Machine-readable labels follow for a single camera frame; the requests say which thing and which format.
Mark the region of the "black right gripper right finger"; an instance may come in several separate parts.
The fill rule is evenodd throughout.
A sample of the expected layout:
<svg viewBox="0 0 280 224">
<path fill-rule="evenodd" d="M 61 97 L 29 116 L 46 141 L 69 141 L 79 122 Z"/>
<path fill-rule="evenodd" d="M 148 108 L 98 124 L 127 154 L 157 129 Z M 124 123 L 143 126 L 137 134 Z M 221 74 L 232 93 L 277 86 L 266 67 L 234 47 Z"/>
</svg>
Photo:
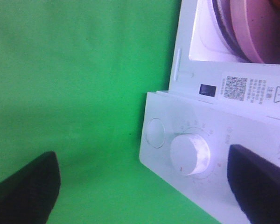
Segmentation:
<svg viewBox="0 0 280 224">
<path fill-rule="evenodd" d="M 280 167 L 242 145 L 230 145 L 227 179 L 250 223 L 280 224 Z"/>
</svg>

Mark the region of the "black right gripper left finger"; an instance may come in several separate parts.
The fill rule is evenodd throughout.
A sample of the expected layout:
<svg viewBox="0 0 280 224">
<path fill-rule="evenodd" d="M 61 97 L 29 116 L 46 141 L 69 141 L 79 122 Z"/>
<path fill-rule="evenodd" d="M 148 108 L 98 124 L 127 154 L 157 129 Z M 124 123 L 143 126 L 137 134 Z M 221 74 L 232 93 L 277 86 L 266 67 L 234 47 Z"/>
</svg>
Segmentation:
<svg viewBox="0 0 280 224">
<path fill-rule="evenodd" d="M 0 224 L 45 224 L 60 187 L 56 153 L 45 152 L 0 182 Z"/>
</svg>

